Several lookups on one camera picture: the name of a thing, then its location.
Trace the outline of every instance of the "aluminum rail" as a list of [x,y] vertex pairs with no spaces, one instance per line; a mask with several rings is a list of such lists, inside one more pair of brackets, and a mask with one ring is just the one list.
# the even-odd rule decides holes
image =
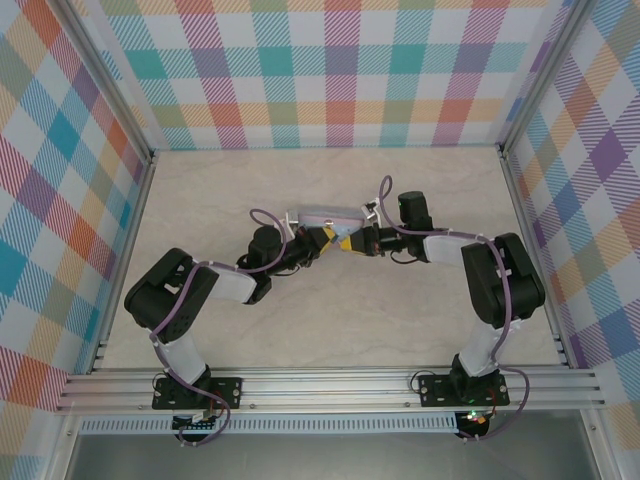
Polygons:
[[[521,367],[531,380],[526,410],[601,408],[604,397],[591,370],[562,366]],[[389,413],[451,412],[460,407],[420,406],[408,381],[420,368],[224,369],[213,376],[243,378],[240,408],[251,413]],[[446,374],[448,368],[430,368]],[[63,415],[157,414],[151,409],[156,369],[99,369],[91,375],[69,377],[58,404]],[[515,410],[524,395],[524,381],[504,372]]]

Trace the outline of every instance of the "colorful checkered pattern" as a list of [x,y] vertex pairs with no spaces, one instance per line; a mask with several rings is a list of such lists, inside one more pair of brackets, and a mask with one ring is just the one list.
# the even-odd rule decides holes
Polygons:
[[0,479],[34,478],[142,162],[44,0],[0,0]]
[[153,143],[199,149],[494,143],[548,0],[100,6],[158,125]]
[[578,363],[601,374],[640,477],[638,0],[600,0],[514,153]]
[[507,120],[505,121],[504,125],[502,126],[502,130],[498,135],[497,143],[504,143],[507,133],[509,133],[511,126],[513,125],[513,121],[520,112],[522,102],[524,102],[529,95],[531,88],[538,79],[540,68],[542,67],[544,61],[547,59],[549,53],[552,51],[552,46],[558,38],[558,35],[560,34],[560,31],[562,30],[562,27],[567,20],[567,17],[569,16],[569,12],[571,11],[571,6],[573,5],[574,1],[575,0],[563,0],[562,6],[560,7],[560,10],[558,10],[556,18],[553,20],[553,24],[547,32],[544,42],[542,42],[542,46],[540,47],[540,50],[536,55],[536,59],[531,64],[531,68],[529,69],[524,82],[520,86],[518,96],[513,102],[511,110],[509,110],[509,115],[507,115]]

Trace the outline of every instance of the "metal frame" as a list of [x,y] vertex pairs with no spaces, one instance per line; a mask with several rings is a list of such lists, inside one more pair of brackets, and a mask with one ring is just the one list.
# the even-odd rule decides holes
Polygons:
[[558,34],[558,38],[551,47],[549,55],[544,59],[535,83],[525,98],[505,137],[504,143],[502,144],[504,152],[510,152],[520,137],[522,137],[540,105],[544,94],[555,80],[556,74],[562,67],[573,43],[597,3],[598,0],[575,0],[571,6],[571,11],[567,15],[565,24]]
[[78,12],[70,5],[68,0],[48,0],[47,3],[60,24],[64,26],[67,36],[69,36],[82,58],[82,63],[93,77],[109,106],[111,106],[136,153],[141,158],[144,158],[146,163],[151,163],[153,149],[147,143],[142,129],[109,72],[102,55],[91,40]]
[[[595,374],[565,366],[520,367],[530,378],[528,410],[602,408],[604,398]],[[213,376],[241,377],[242,400],[232,415],[252,413],[418,413],[456,412],[460,407],[420,406],[408,381],[420,367],[402,368],[241,368],[221,369]],[[430,368],[447,374],[449,368]],[[69,378],[58,404],[66,415],[158,414],[152,410],[152,380],[158,369],[97,369]],[[515,410],[524,394],[518,374],[504,372]],[[179,411],[176,414],[197,413]]]
[[[534,266],[536,267],[538,272],[544,272],[540,262],[542,253],[540,252],[538,243],[535,241],[534,234],[531,231],[530,223],[522,206],[522,199],[524,197],[522,196],[522,192],[518,187],[516,176],[511,169],[508,158],[505,156],[500,146],[497,147],[497,154],[500,161],[500,166],[502,167],[505,181],[507,183],[507,188],[509,189],[509,194],[511,195],[511,201],[518,218],[518,223],[520,224],[520,228],[522,230],[522,236],[524,238],[525,246],[527,247],[527,251],[530,253],[531,259],[533,260]],[[564,328],[564,325],[559,320],[560,312],[558,310],[558,302],[555,298],[552,298],[553,288],[549,284],[549,281],[545,275],[540,275],[540,278],[545,287],[545,290],[547,291],[547,302],[545,302],[544,309],[547,313],[547,318],[549,319],[551,329],[562,344],[561,348],[568,365],[572,368],[577,369],[578,362],[575,352],[573,351],[571,343],[566,341],[566,339],[569,338],[569,335]],[[608,420],[605,418],[604,412],[602,410],[595,409],[581,409],[580,413],[582,416],[582,422],[584,424],[585,431],[587,432],[587,438],[591,446],[591,451],[593,452],[598,470],[600,471],[602,478],[606,478],[607,480],[622,480],[623,478],[629,478],[628,476],[623,475],[623,473],[620,471],[618,462],[616,461],[615,447],[613,444],[614,440],[609,433],[610,428],[607,428]]]

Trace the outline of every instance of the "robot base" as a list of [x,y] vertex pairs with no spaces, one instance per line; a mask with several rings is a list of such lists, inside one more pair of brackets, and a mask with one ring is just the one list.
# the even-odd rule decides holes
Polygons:
[[[198,380],[194,386],[224,399],[232,410],[240,408],[242,379],[239,377],[216,377]],[[158,378],[154,385],[151,402],[153,410],[210,410],[212,400],[182,387],[173,378]]]
[[450,375],[420,375],[418,391],[423,407],[503,407],[509,405],[509,392],[504,376],[497,374],[487,388],[474,395],[468,395],[463,401],[451,381]]

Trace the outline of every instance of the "marble floor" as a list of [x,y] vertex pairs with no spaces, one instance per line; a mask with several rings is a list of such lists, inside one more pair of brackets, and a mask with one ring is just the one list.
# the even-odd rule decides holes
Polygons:
[[[252,207],[282,216],[304,204],[359,207],[391,174],[395,197],[424,191],[436,227],[494,236],[519,232],[491,147],[164,152],[123,292],[171,247],[233,263],[256,225]],[[104,367],[159,365],[120,299]],[[192,331],[211,366],[448,365],[474,323],[462,269],[334,248],[310,269],[274,278],[257,305],[208,300]],[[510,339],[506,364],[555,364],[538,309]]]

